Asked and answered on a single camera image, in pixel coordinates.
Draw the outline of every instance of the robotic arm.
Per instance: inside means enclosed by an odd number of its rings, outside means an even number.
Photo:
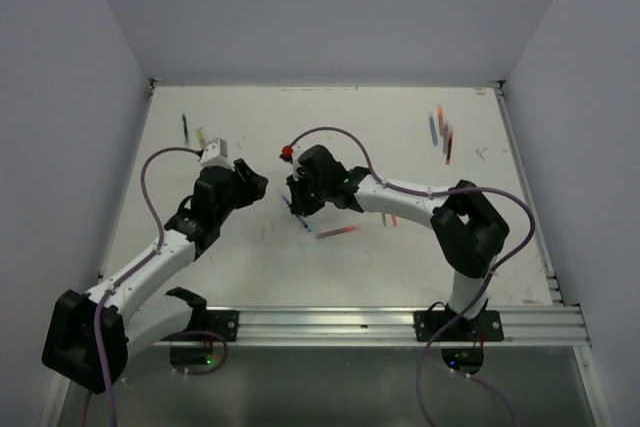
[[[156,239],[129,265],[84,294],[69,290],[60,296],[42,354],[44,365],[94,393],[104,392],[92,320],[106,291],[115,291],[104,303],[101,318],[114,382],[127,360],[144,348],[172,333],[205,326],[206,301],[185,289],[172,289],[155,305],[143,304],[220,237],[233,210],[262,199],[268,181],[242,159],[230,164],[224,140],[212,141],[199,155],[202,170],[193,195],[165,224],[162,245]],[[144,268],[136,269],[148,256]]]
[[[365,167],[347,171],[322,145],[304,152],[298,146],[286,147],[281,158],[293,165],[293,175],[287,178],[292,214],[312,215],[330,202],[339,209],[391,214],[432,229],[455,271],[446,306],[451,316],[473,300],[509,234],[507,223],[481,193],[419,197],[392,190]],[[393,180],[389,183],[421,192],[449,190]],[[474,186],[462,180],[451,189]],[[464,317],[472,321],[486,304],[483,295]]]

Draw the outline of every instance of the marker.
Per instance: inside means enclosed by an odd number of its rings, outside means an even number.
[[[451,163],[451,148],[453,147],[453,132],[449,132],[449,146],[447,147],[447,161],[446,164]]]
[[[198,137],[200,148],[204,149],[207,146],[207,138],[204,136],[202,127],[196,127],[196,137]]]
[[[289,202],[289,199],[287,199],[287,197],[284,194],[280,194],[280,197],[282,197],[282,200],[284,200],[284,203],[287,204],[287,207],[289,207],[289,210],[291,210],[291,202]],[[300,225],[304,228],[304,230],[306,230],[309,233],[313,232],[311,230],[311,227],[309,227],[309,224],[307,224],[302,217],[300,217],[299,215],[296,215],[296,219],[298,219],[298,222],[300,222]]]
[[[316,234],[316,239],[324,239],[325,237],[331,237],[332,235],[346,234],[348,232],[354,232],[356,230],[358,230],[357,226],[349,225],[347,227],[342,227],[341,229],[328,230],[327,232]]]
[[[440,104],[438,104],[438,127],[440,129],[440,135],[444,136],[444,113]]]
[[[184,114],[182,114],[182,129],[184,131],[184,145],[188,147],[190,145],[189,128],[187,127],[187,116]]]
[[[447,148],[449,146],[449,122],[445,122],[444,123],[444,135],[442,136],[443,140],[442,140],[442,153],[444,155],[447,155]]]
[[[436,122],[433,120],[433,115],[429,114],[429,127],[431,128],[431,140],[433,145],[438,146],[438,132],[436,132]]]

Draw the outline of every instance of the blue marker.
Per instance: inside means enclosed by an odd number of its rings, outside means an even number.
[[[287,197],[283,194],[280,194],[280,197],[282,197],[282,200],[284,200],[284,203],[287,204],[287,207],[289,207],[289,210],[291,210],[291,202],[289,202],[289,199],[287,199]],[[299,215],[296,215],[296,218],[298,219],[298,222],[300,222],[300,225],[304,227],[304,230],[306,230],[309,233],[312,232],[311,227],[309,227],[309,224],[307,224],[302,217],[300,217]]]
[[[431,127],[431,140],[433,145],[438,146],[438,132],[436,131],[436,122],[433,120],[433,114],[429,114],[429,127]]]

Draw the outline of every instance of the white tabletop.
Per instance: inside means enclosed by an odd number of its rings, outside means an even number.
[[[453,125],[451,164],[442,139],[434,147],[428,115],[444,108]],[[117,222],[106,272],[124,266],[155,237],[140,193],[144,160],[167,146],[184,145],[182,114],[191,146],[195,127],[229,143],[231,160],[242,157],[269,179],[260,202],[233,212],[220,239],[159,293],[180,285],[229,306],[415,306],[446,301],[453,269],[433,232],[400,219],[382,225],[379,214],[327,206],[307,219],[315,232],[356,225],[356,232],[322,240],[307,233],[280,198],[288,195],[291,172],[278,155],[308,128],[332,125],[350,130],[367,146],[383,176],[424,185],[470,180],[523,198],[499,106],[490,89],[471,88],[276,88],[159,87],[155,91],[135,166]],[[314,134],[302,141],[327,146],[347,169],[365,165],[362,154],[339,134]],[[154,161],[148,185],[163,220],[193,191],[199,165],[189,154]],[[525,236],[528,222],[515,204],[489,196],[511,228],[507,252]],[[540,252],[531,242],[504,265],[489,288],[494,306],[550,305]]]

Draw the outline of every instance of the wall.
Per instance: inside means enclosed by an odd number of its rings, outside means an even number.
[[[189,84],[505,79],[552,0],[109,0],[153,77]]]
[[[95,280],[146,106],[106,0],[0,0],[0,424],[33,426],[58,295]]]
[[[507,105],[565,298],[580,302],[617,425],[640,371],[640,0],[554,0]]]

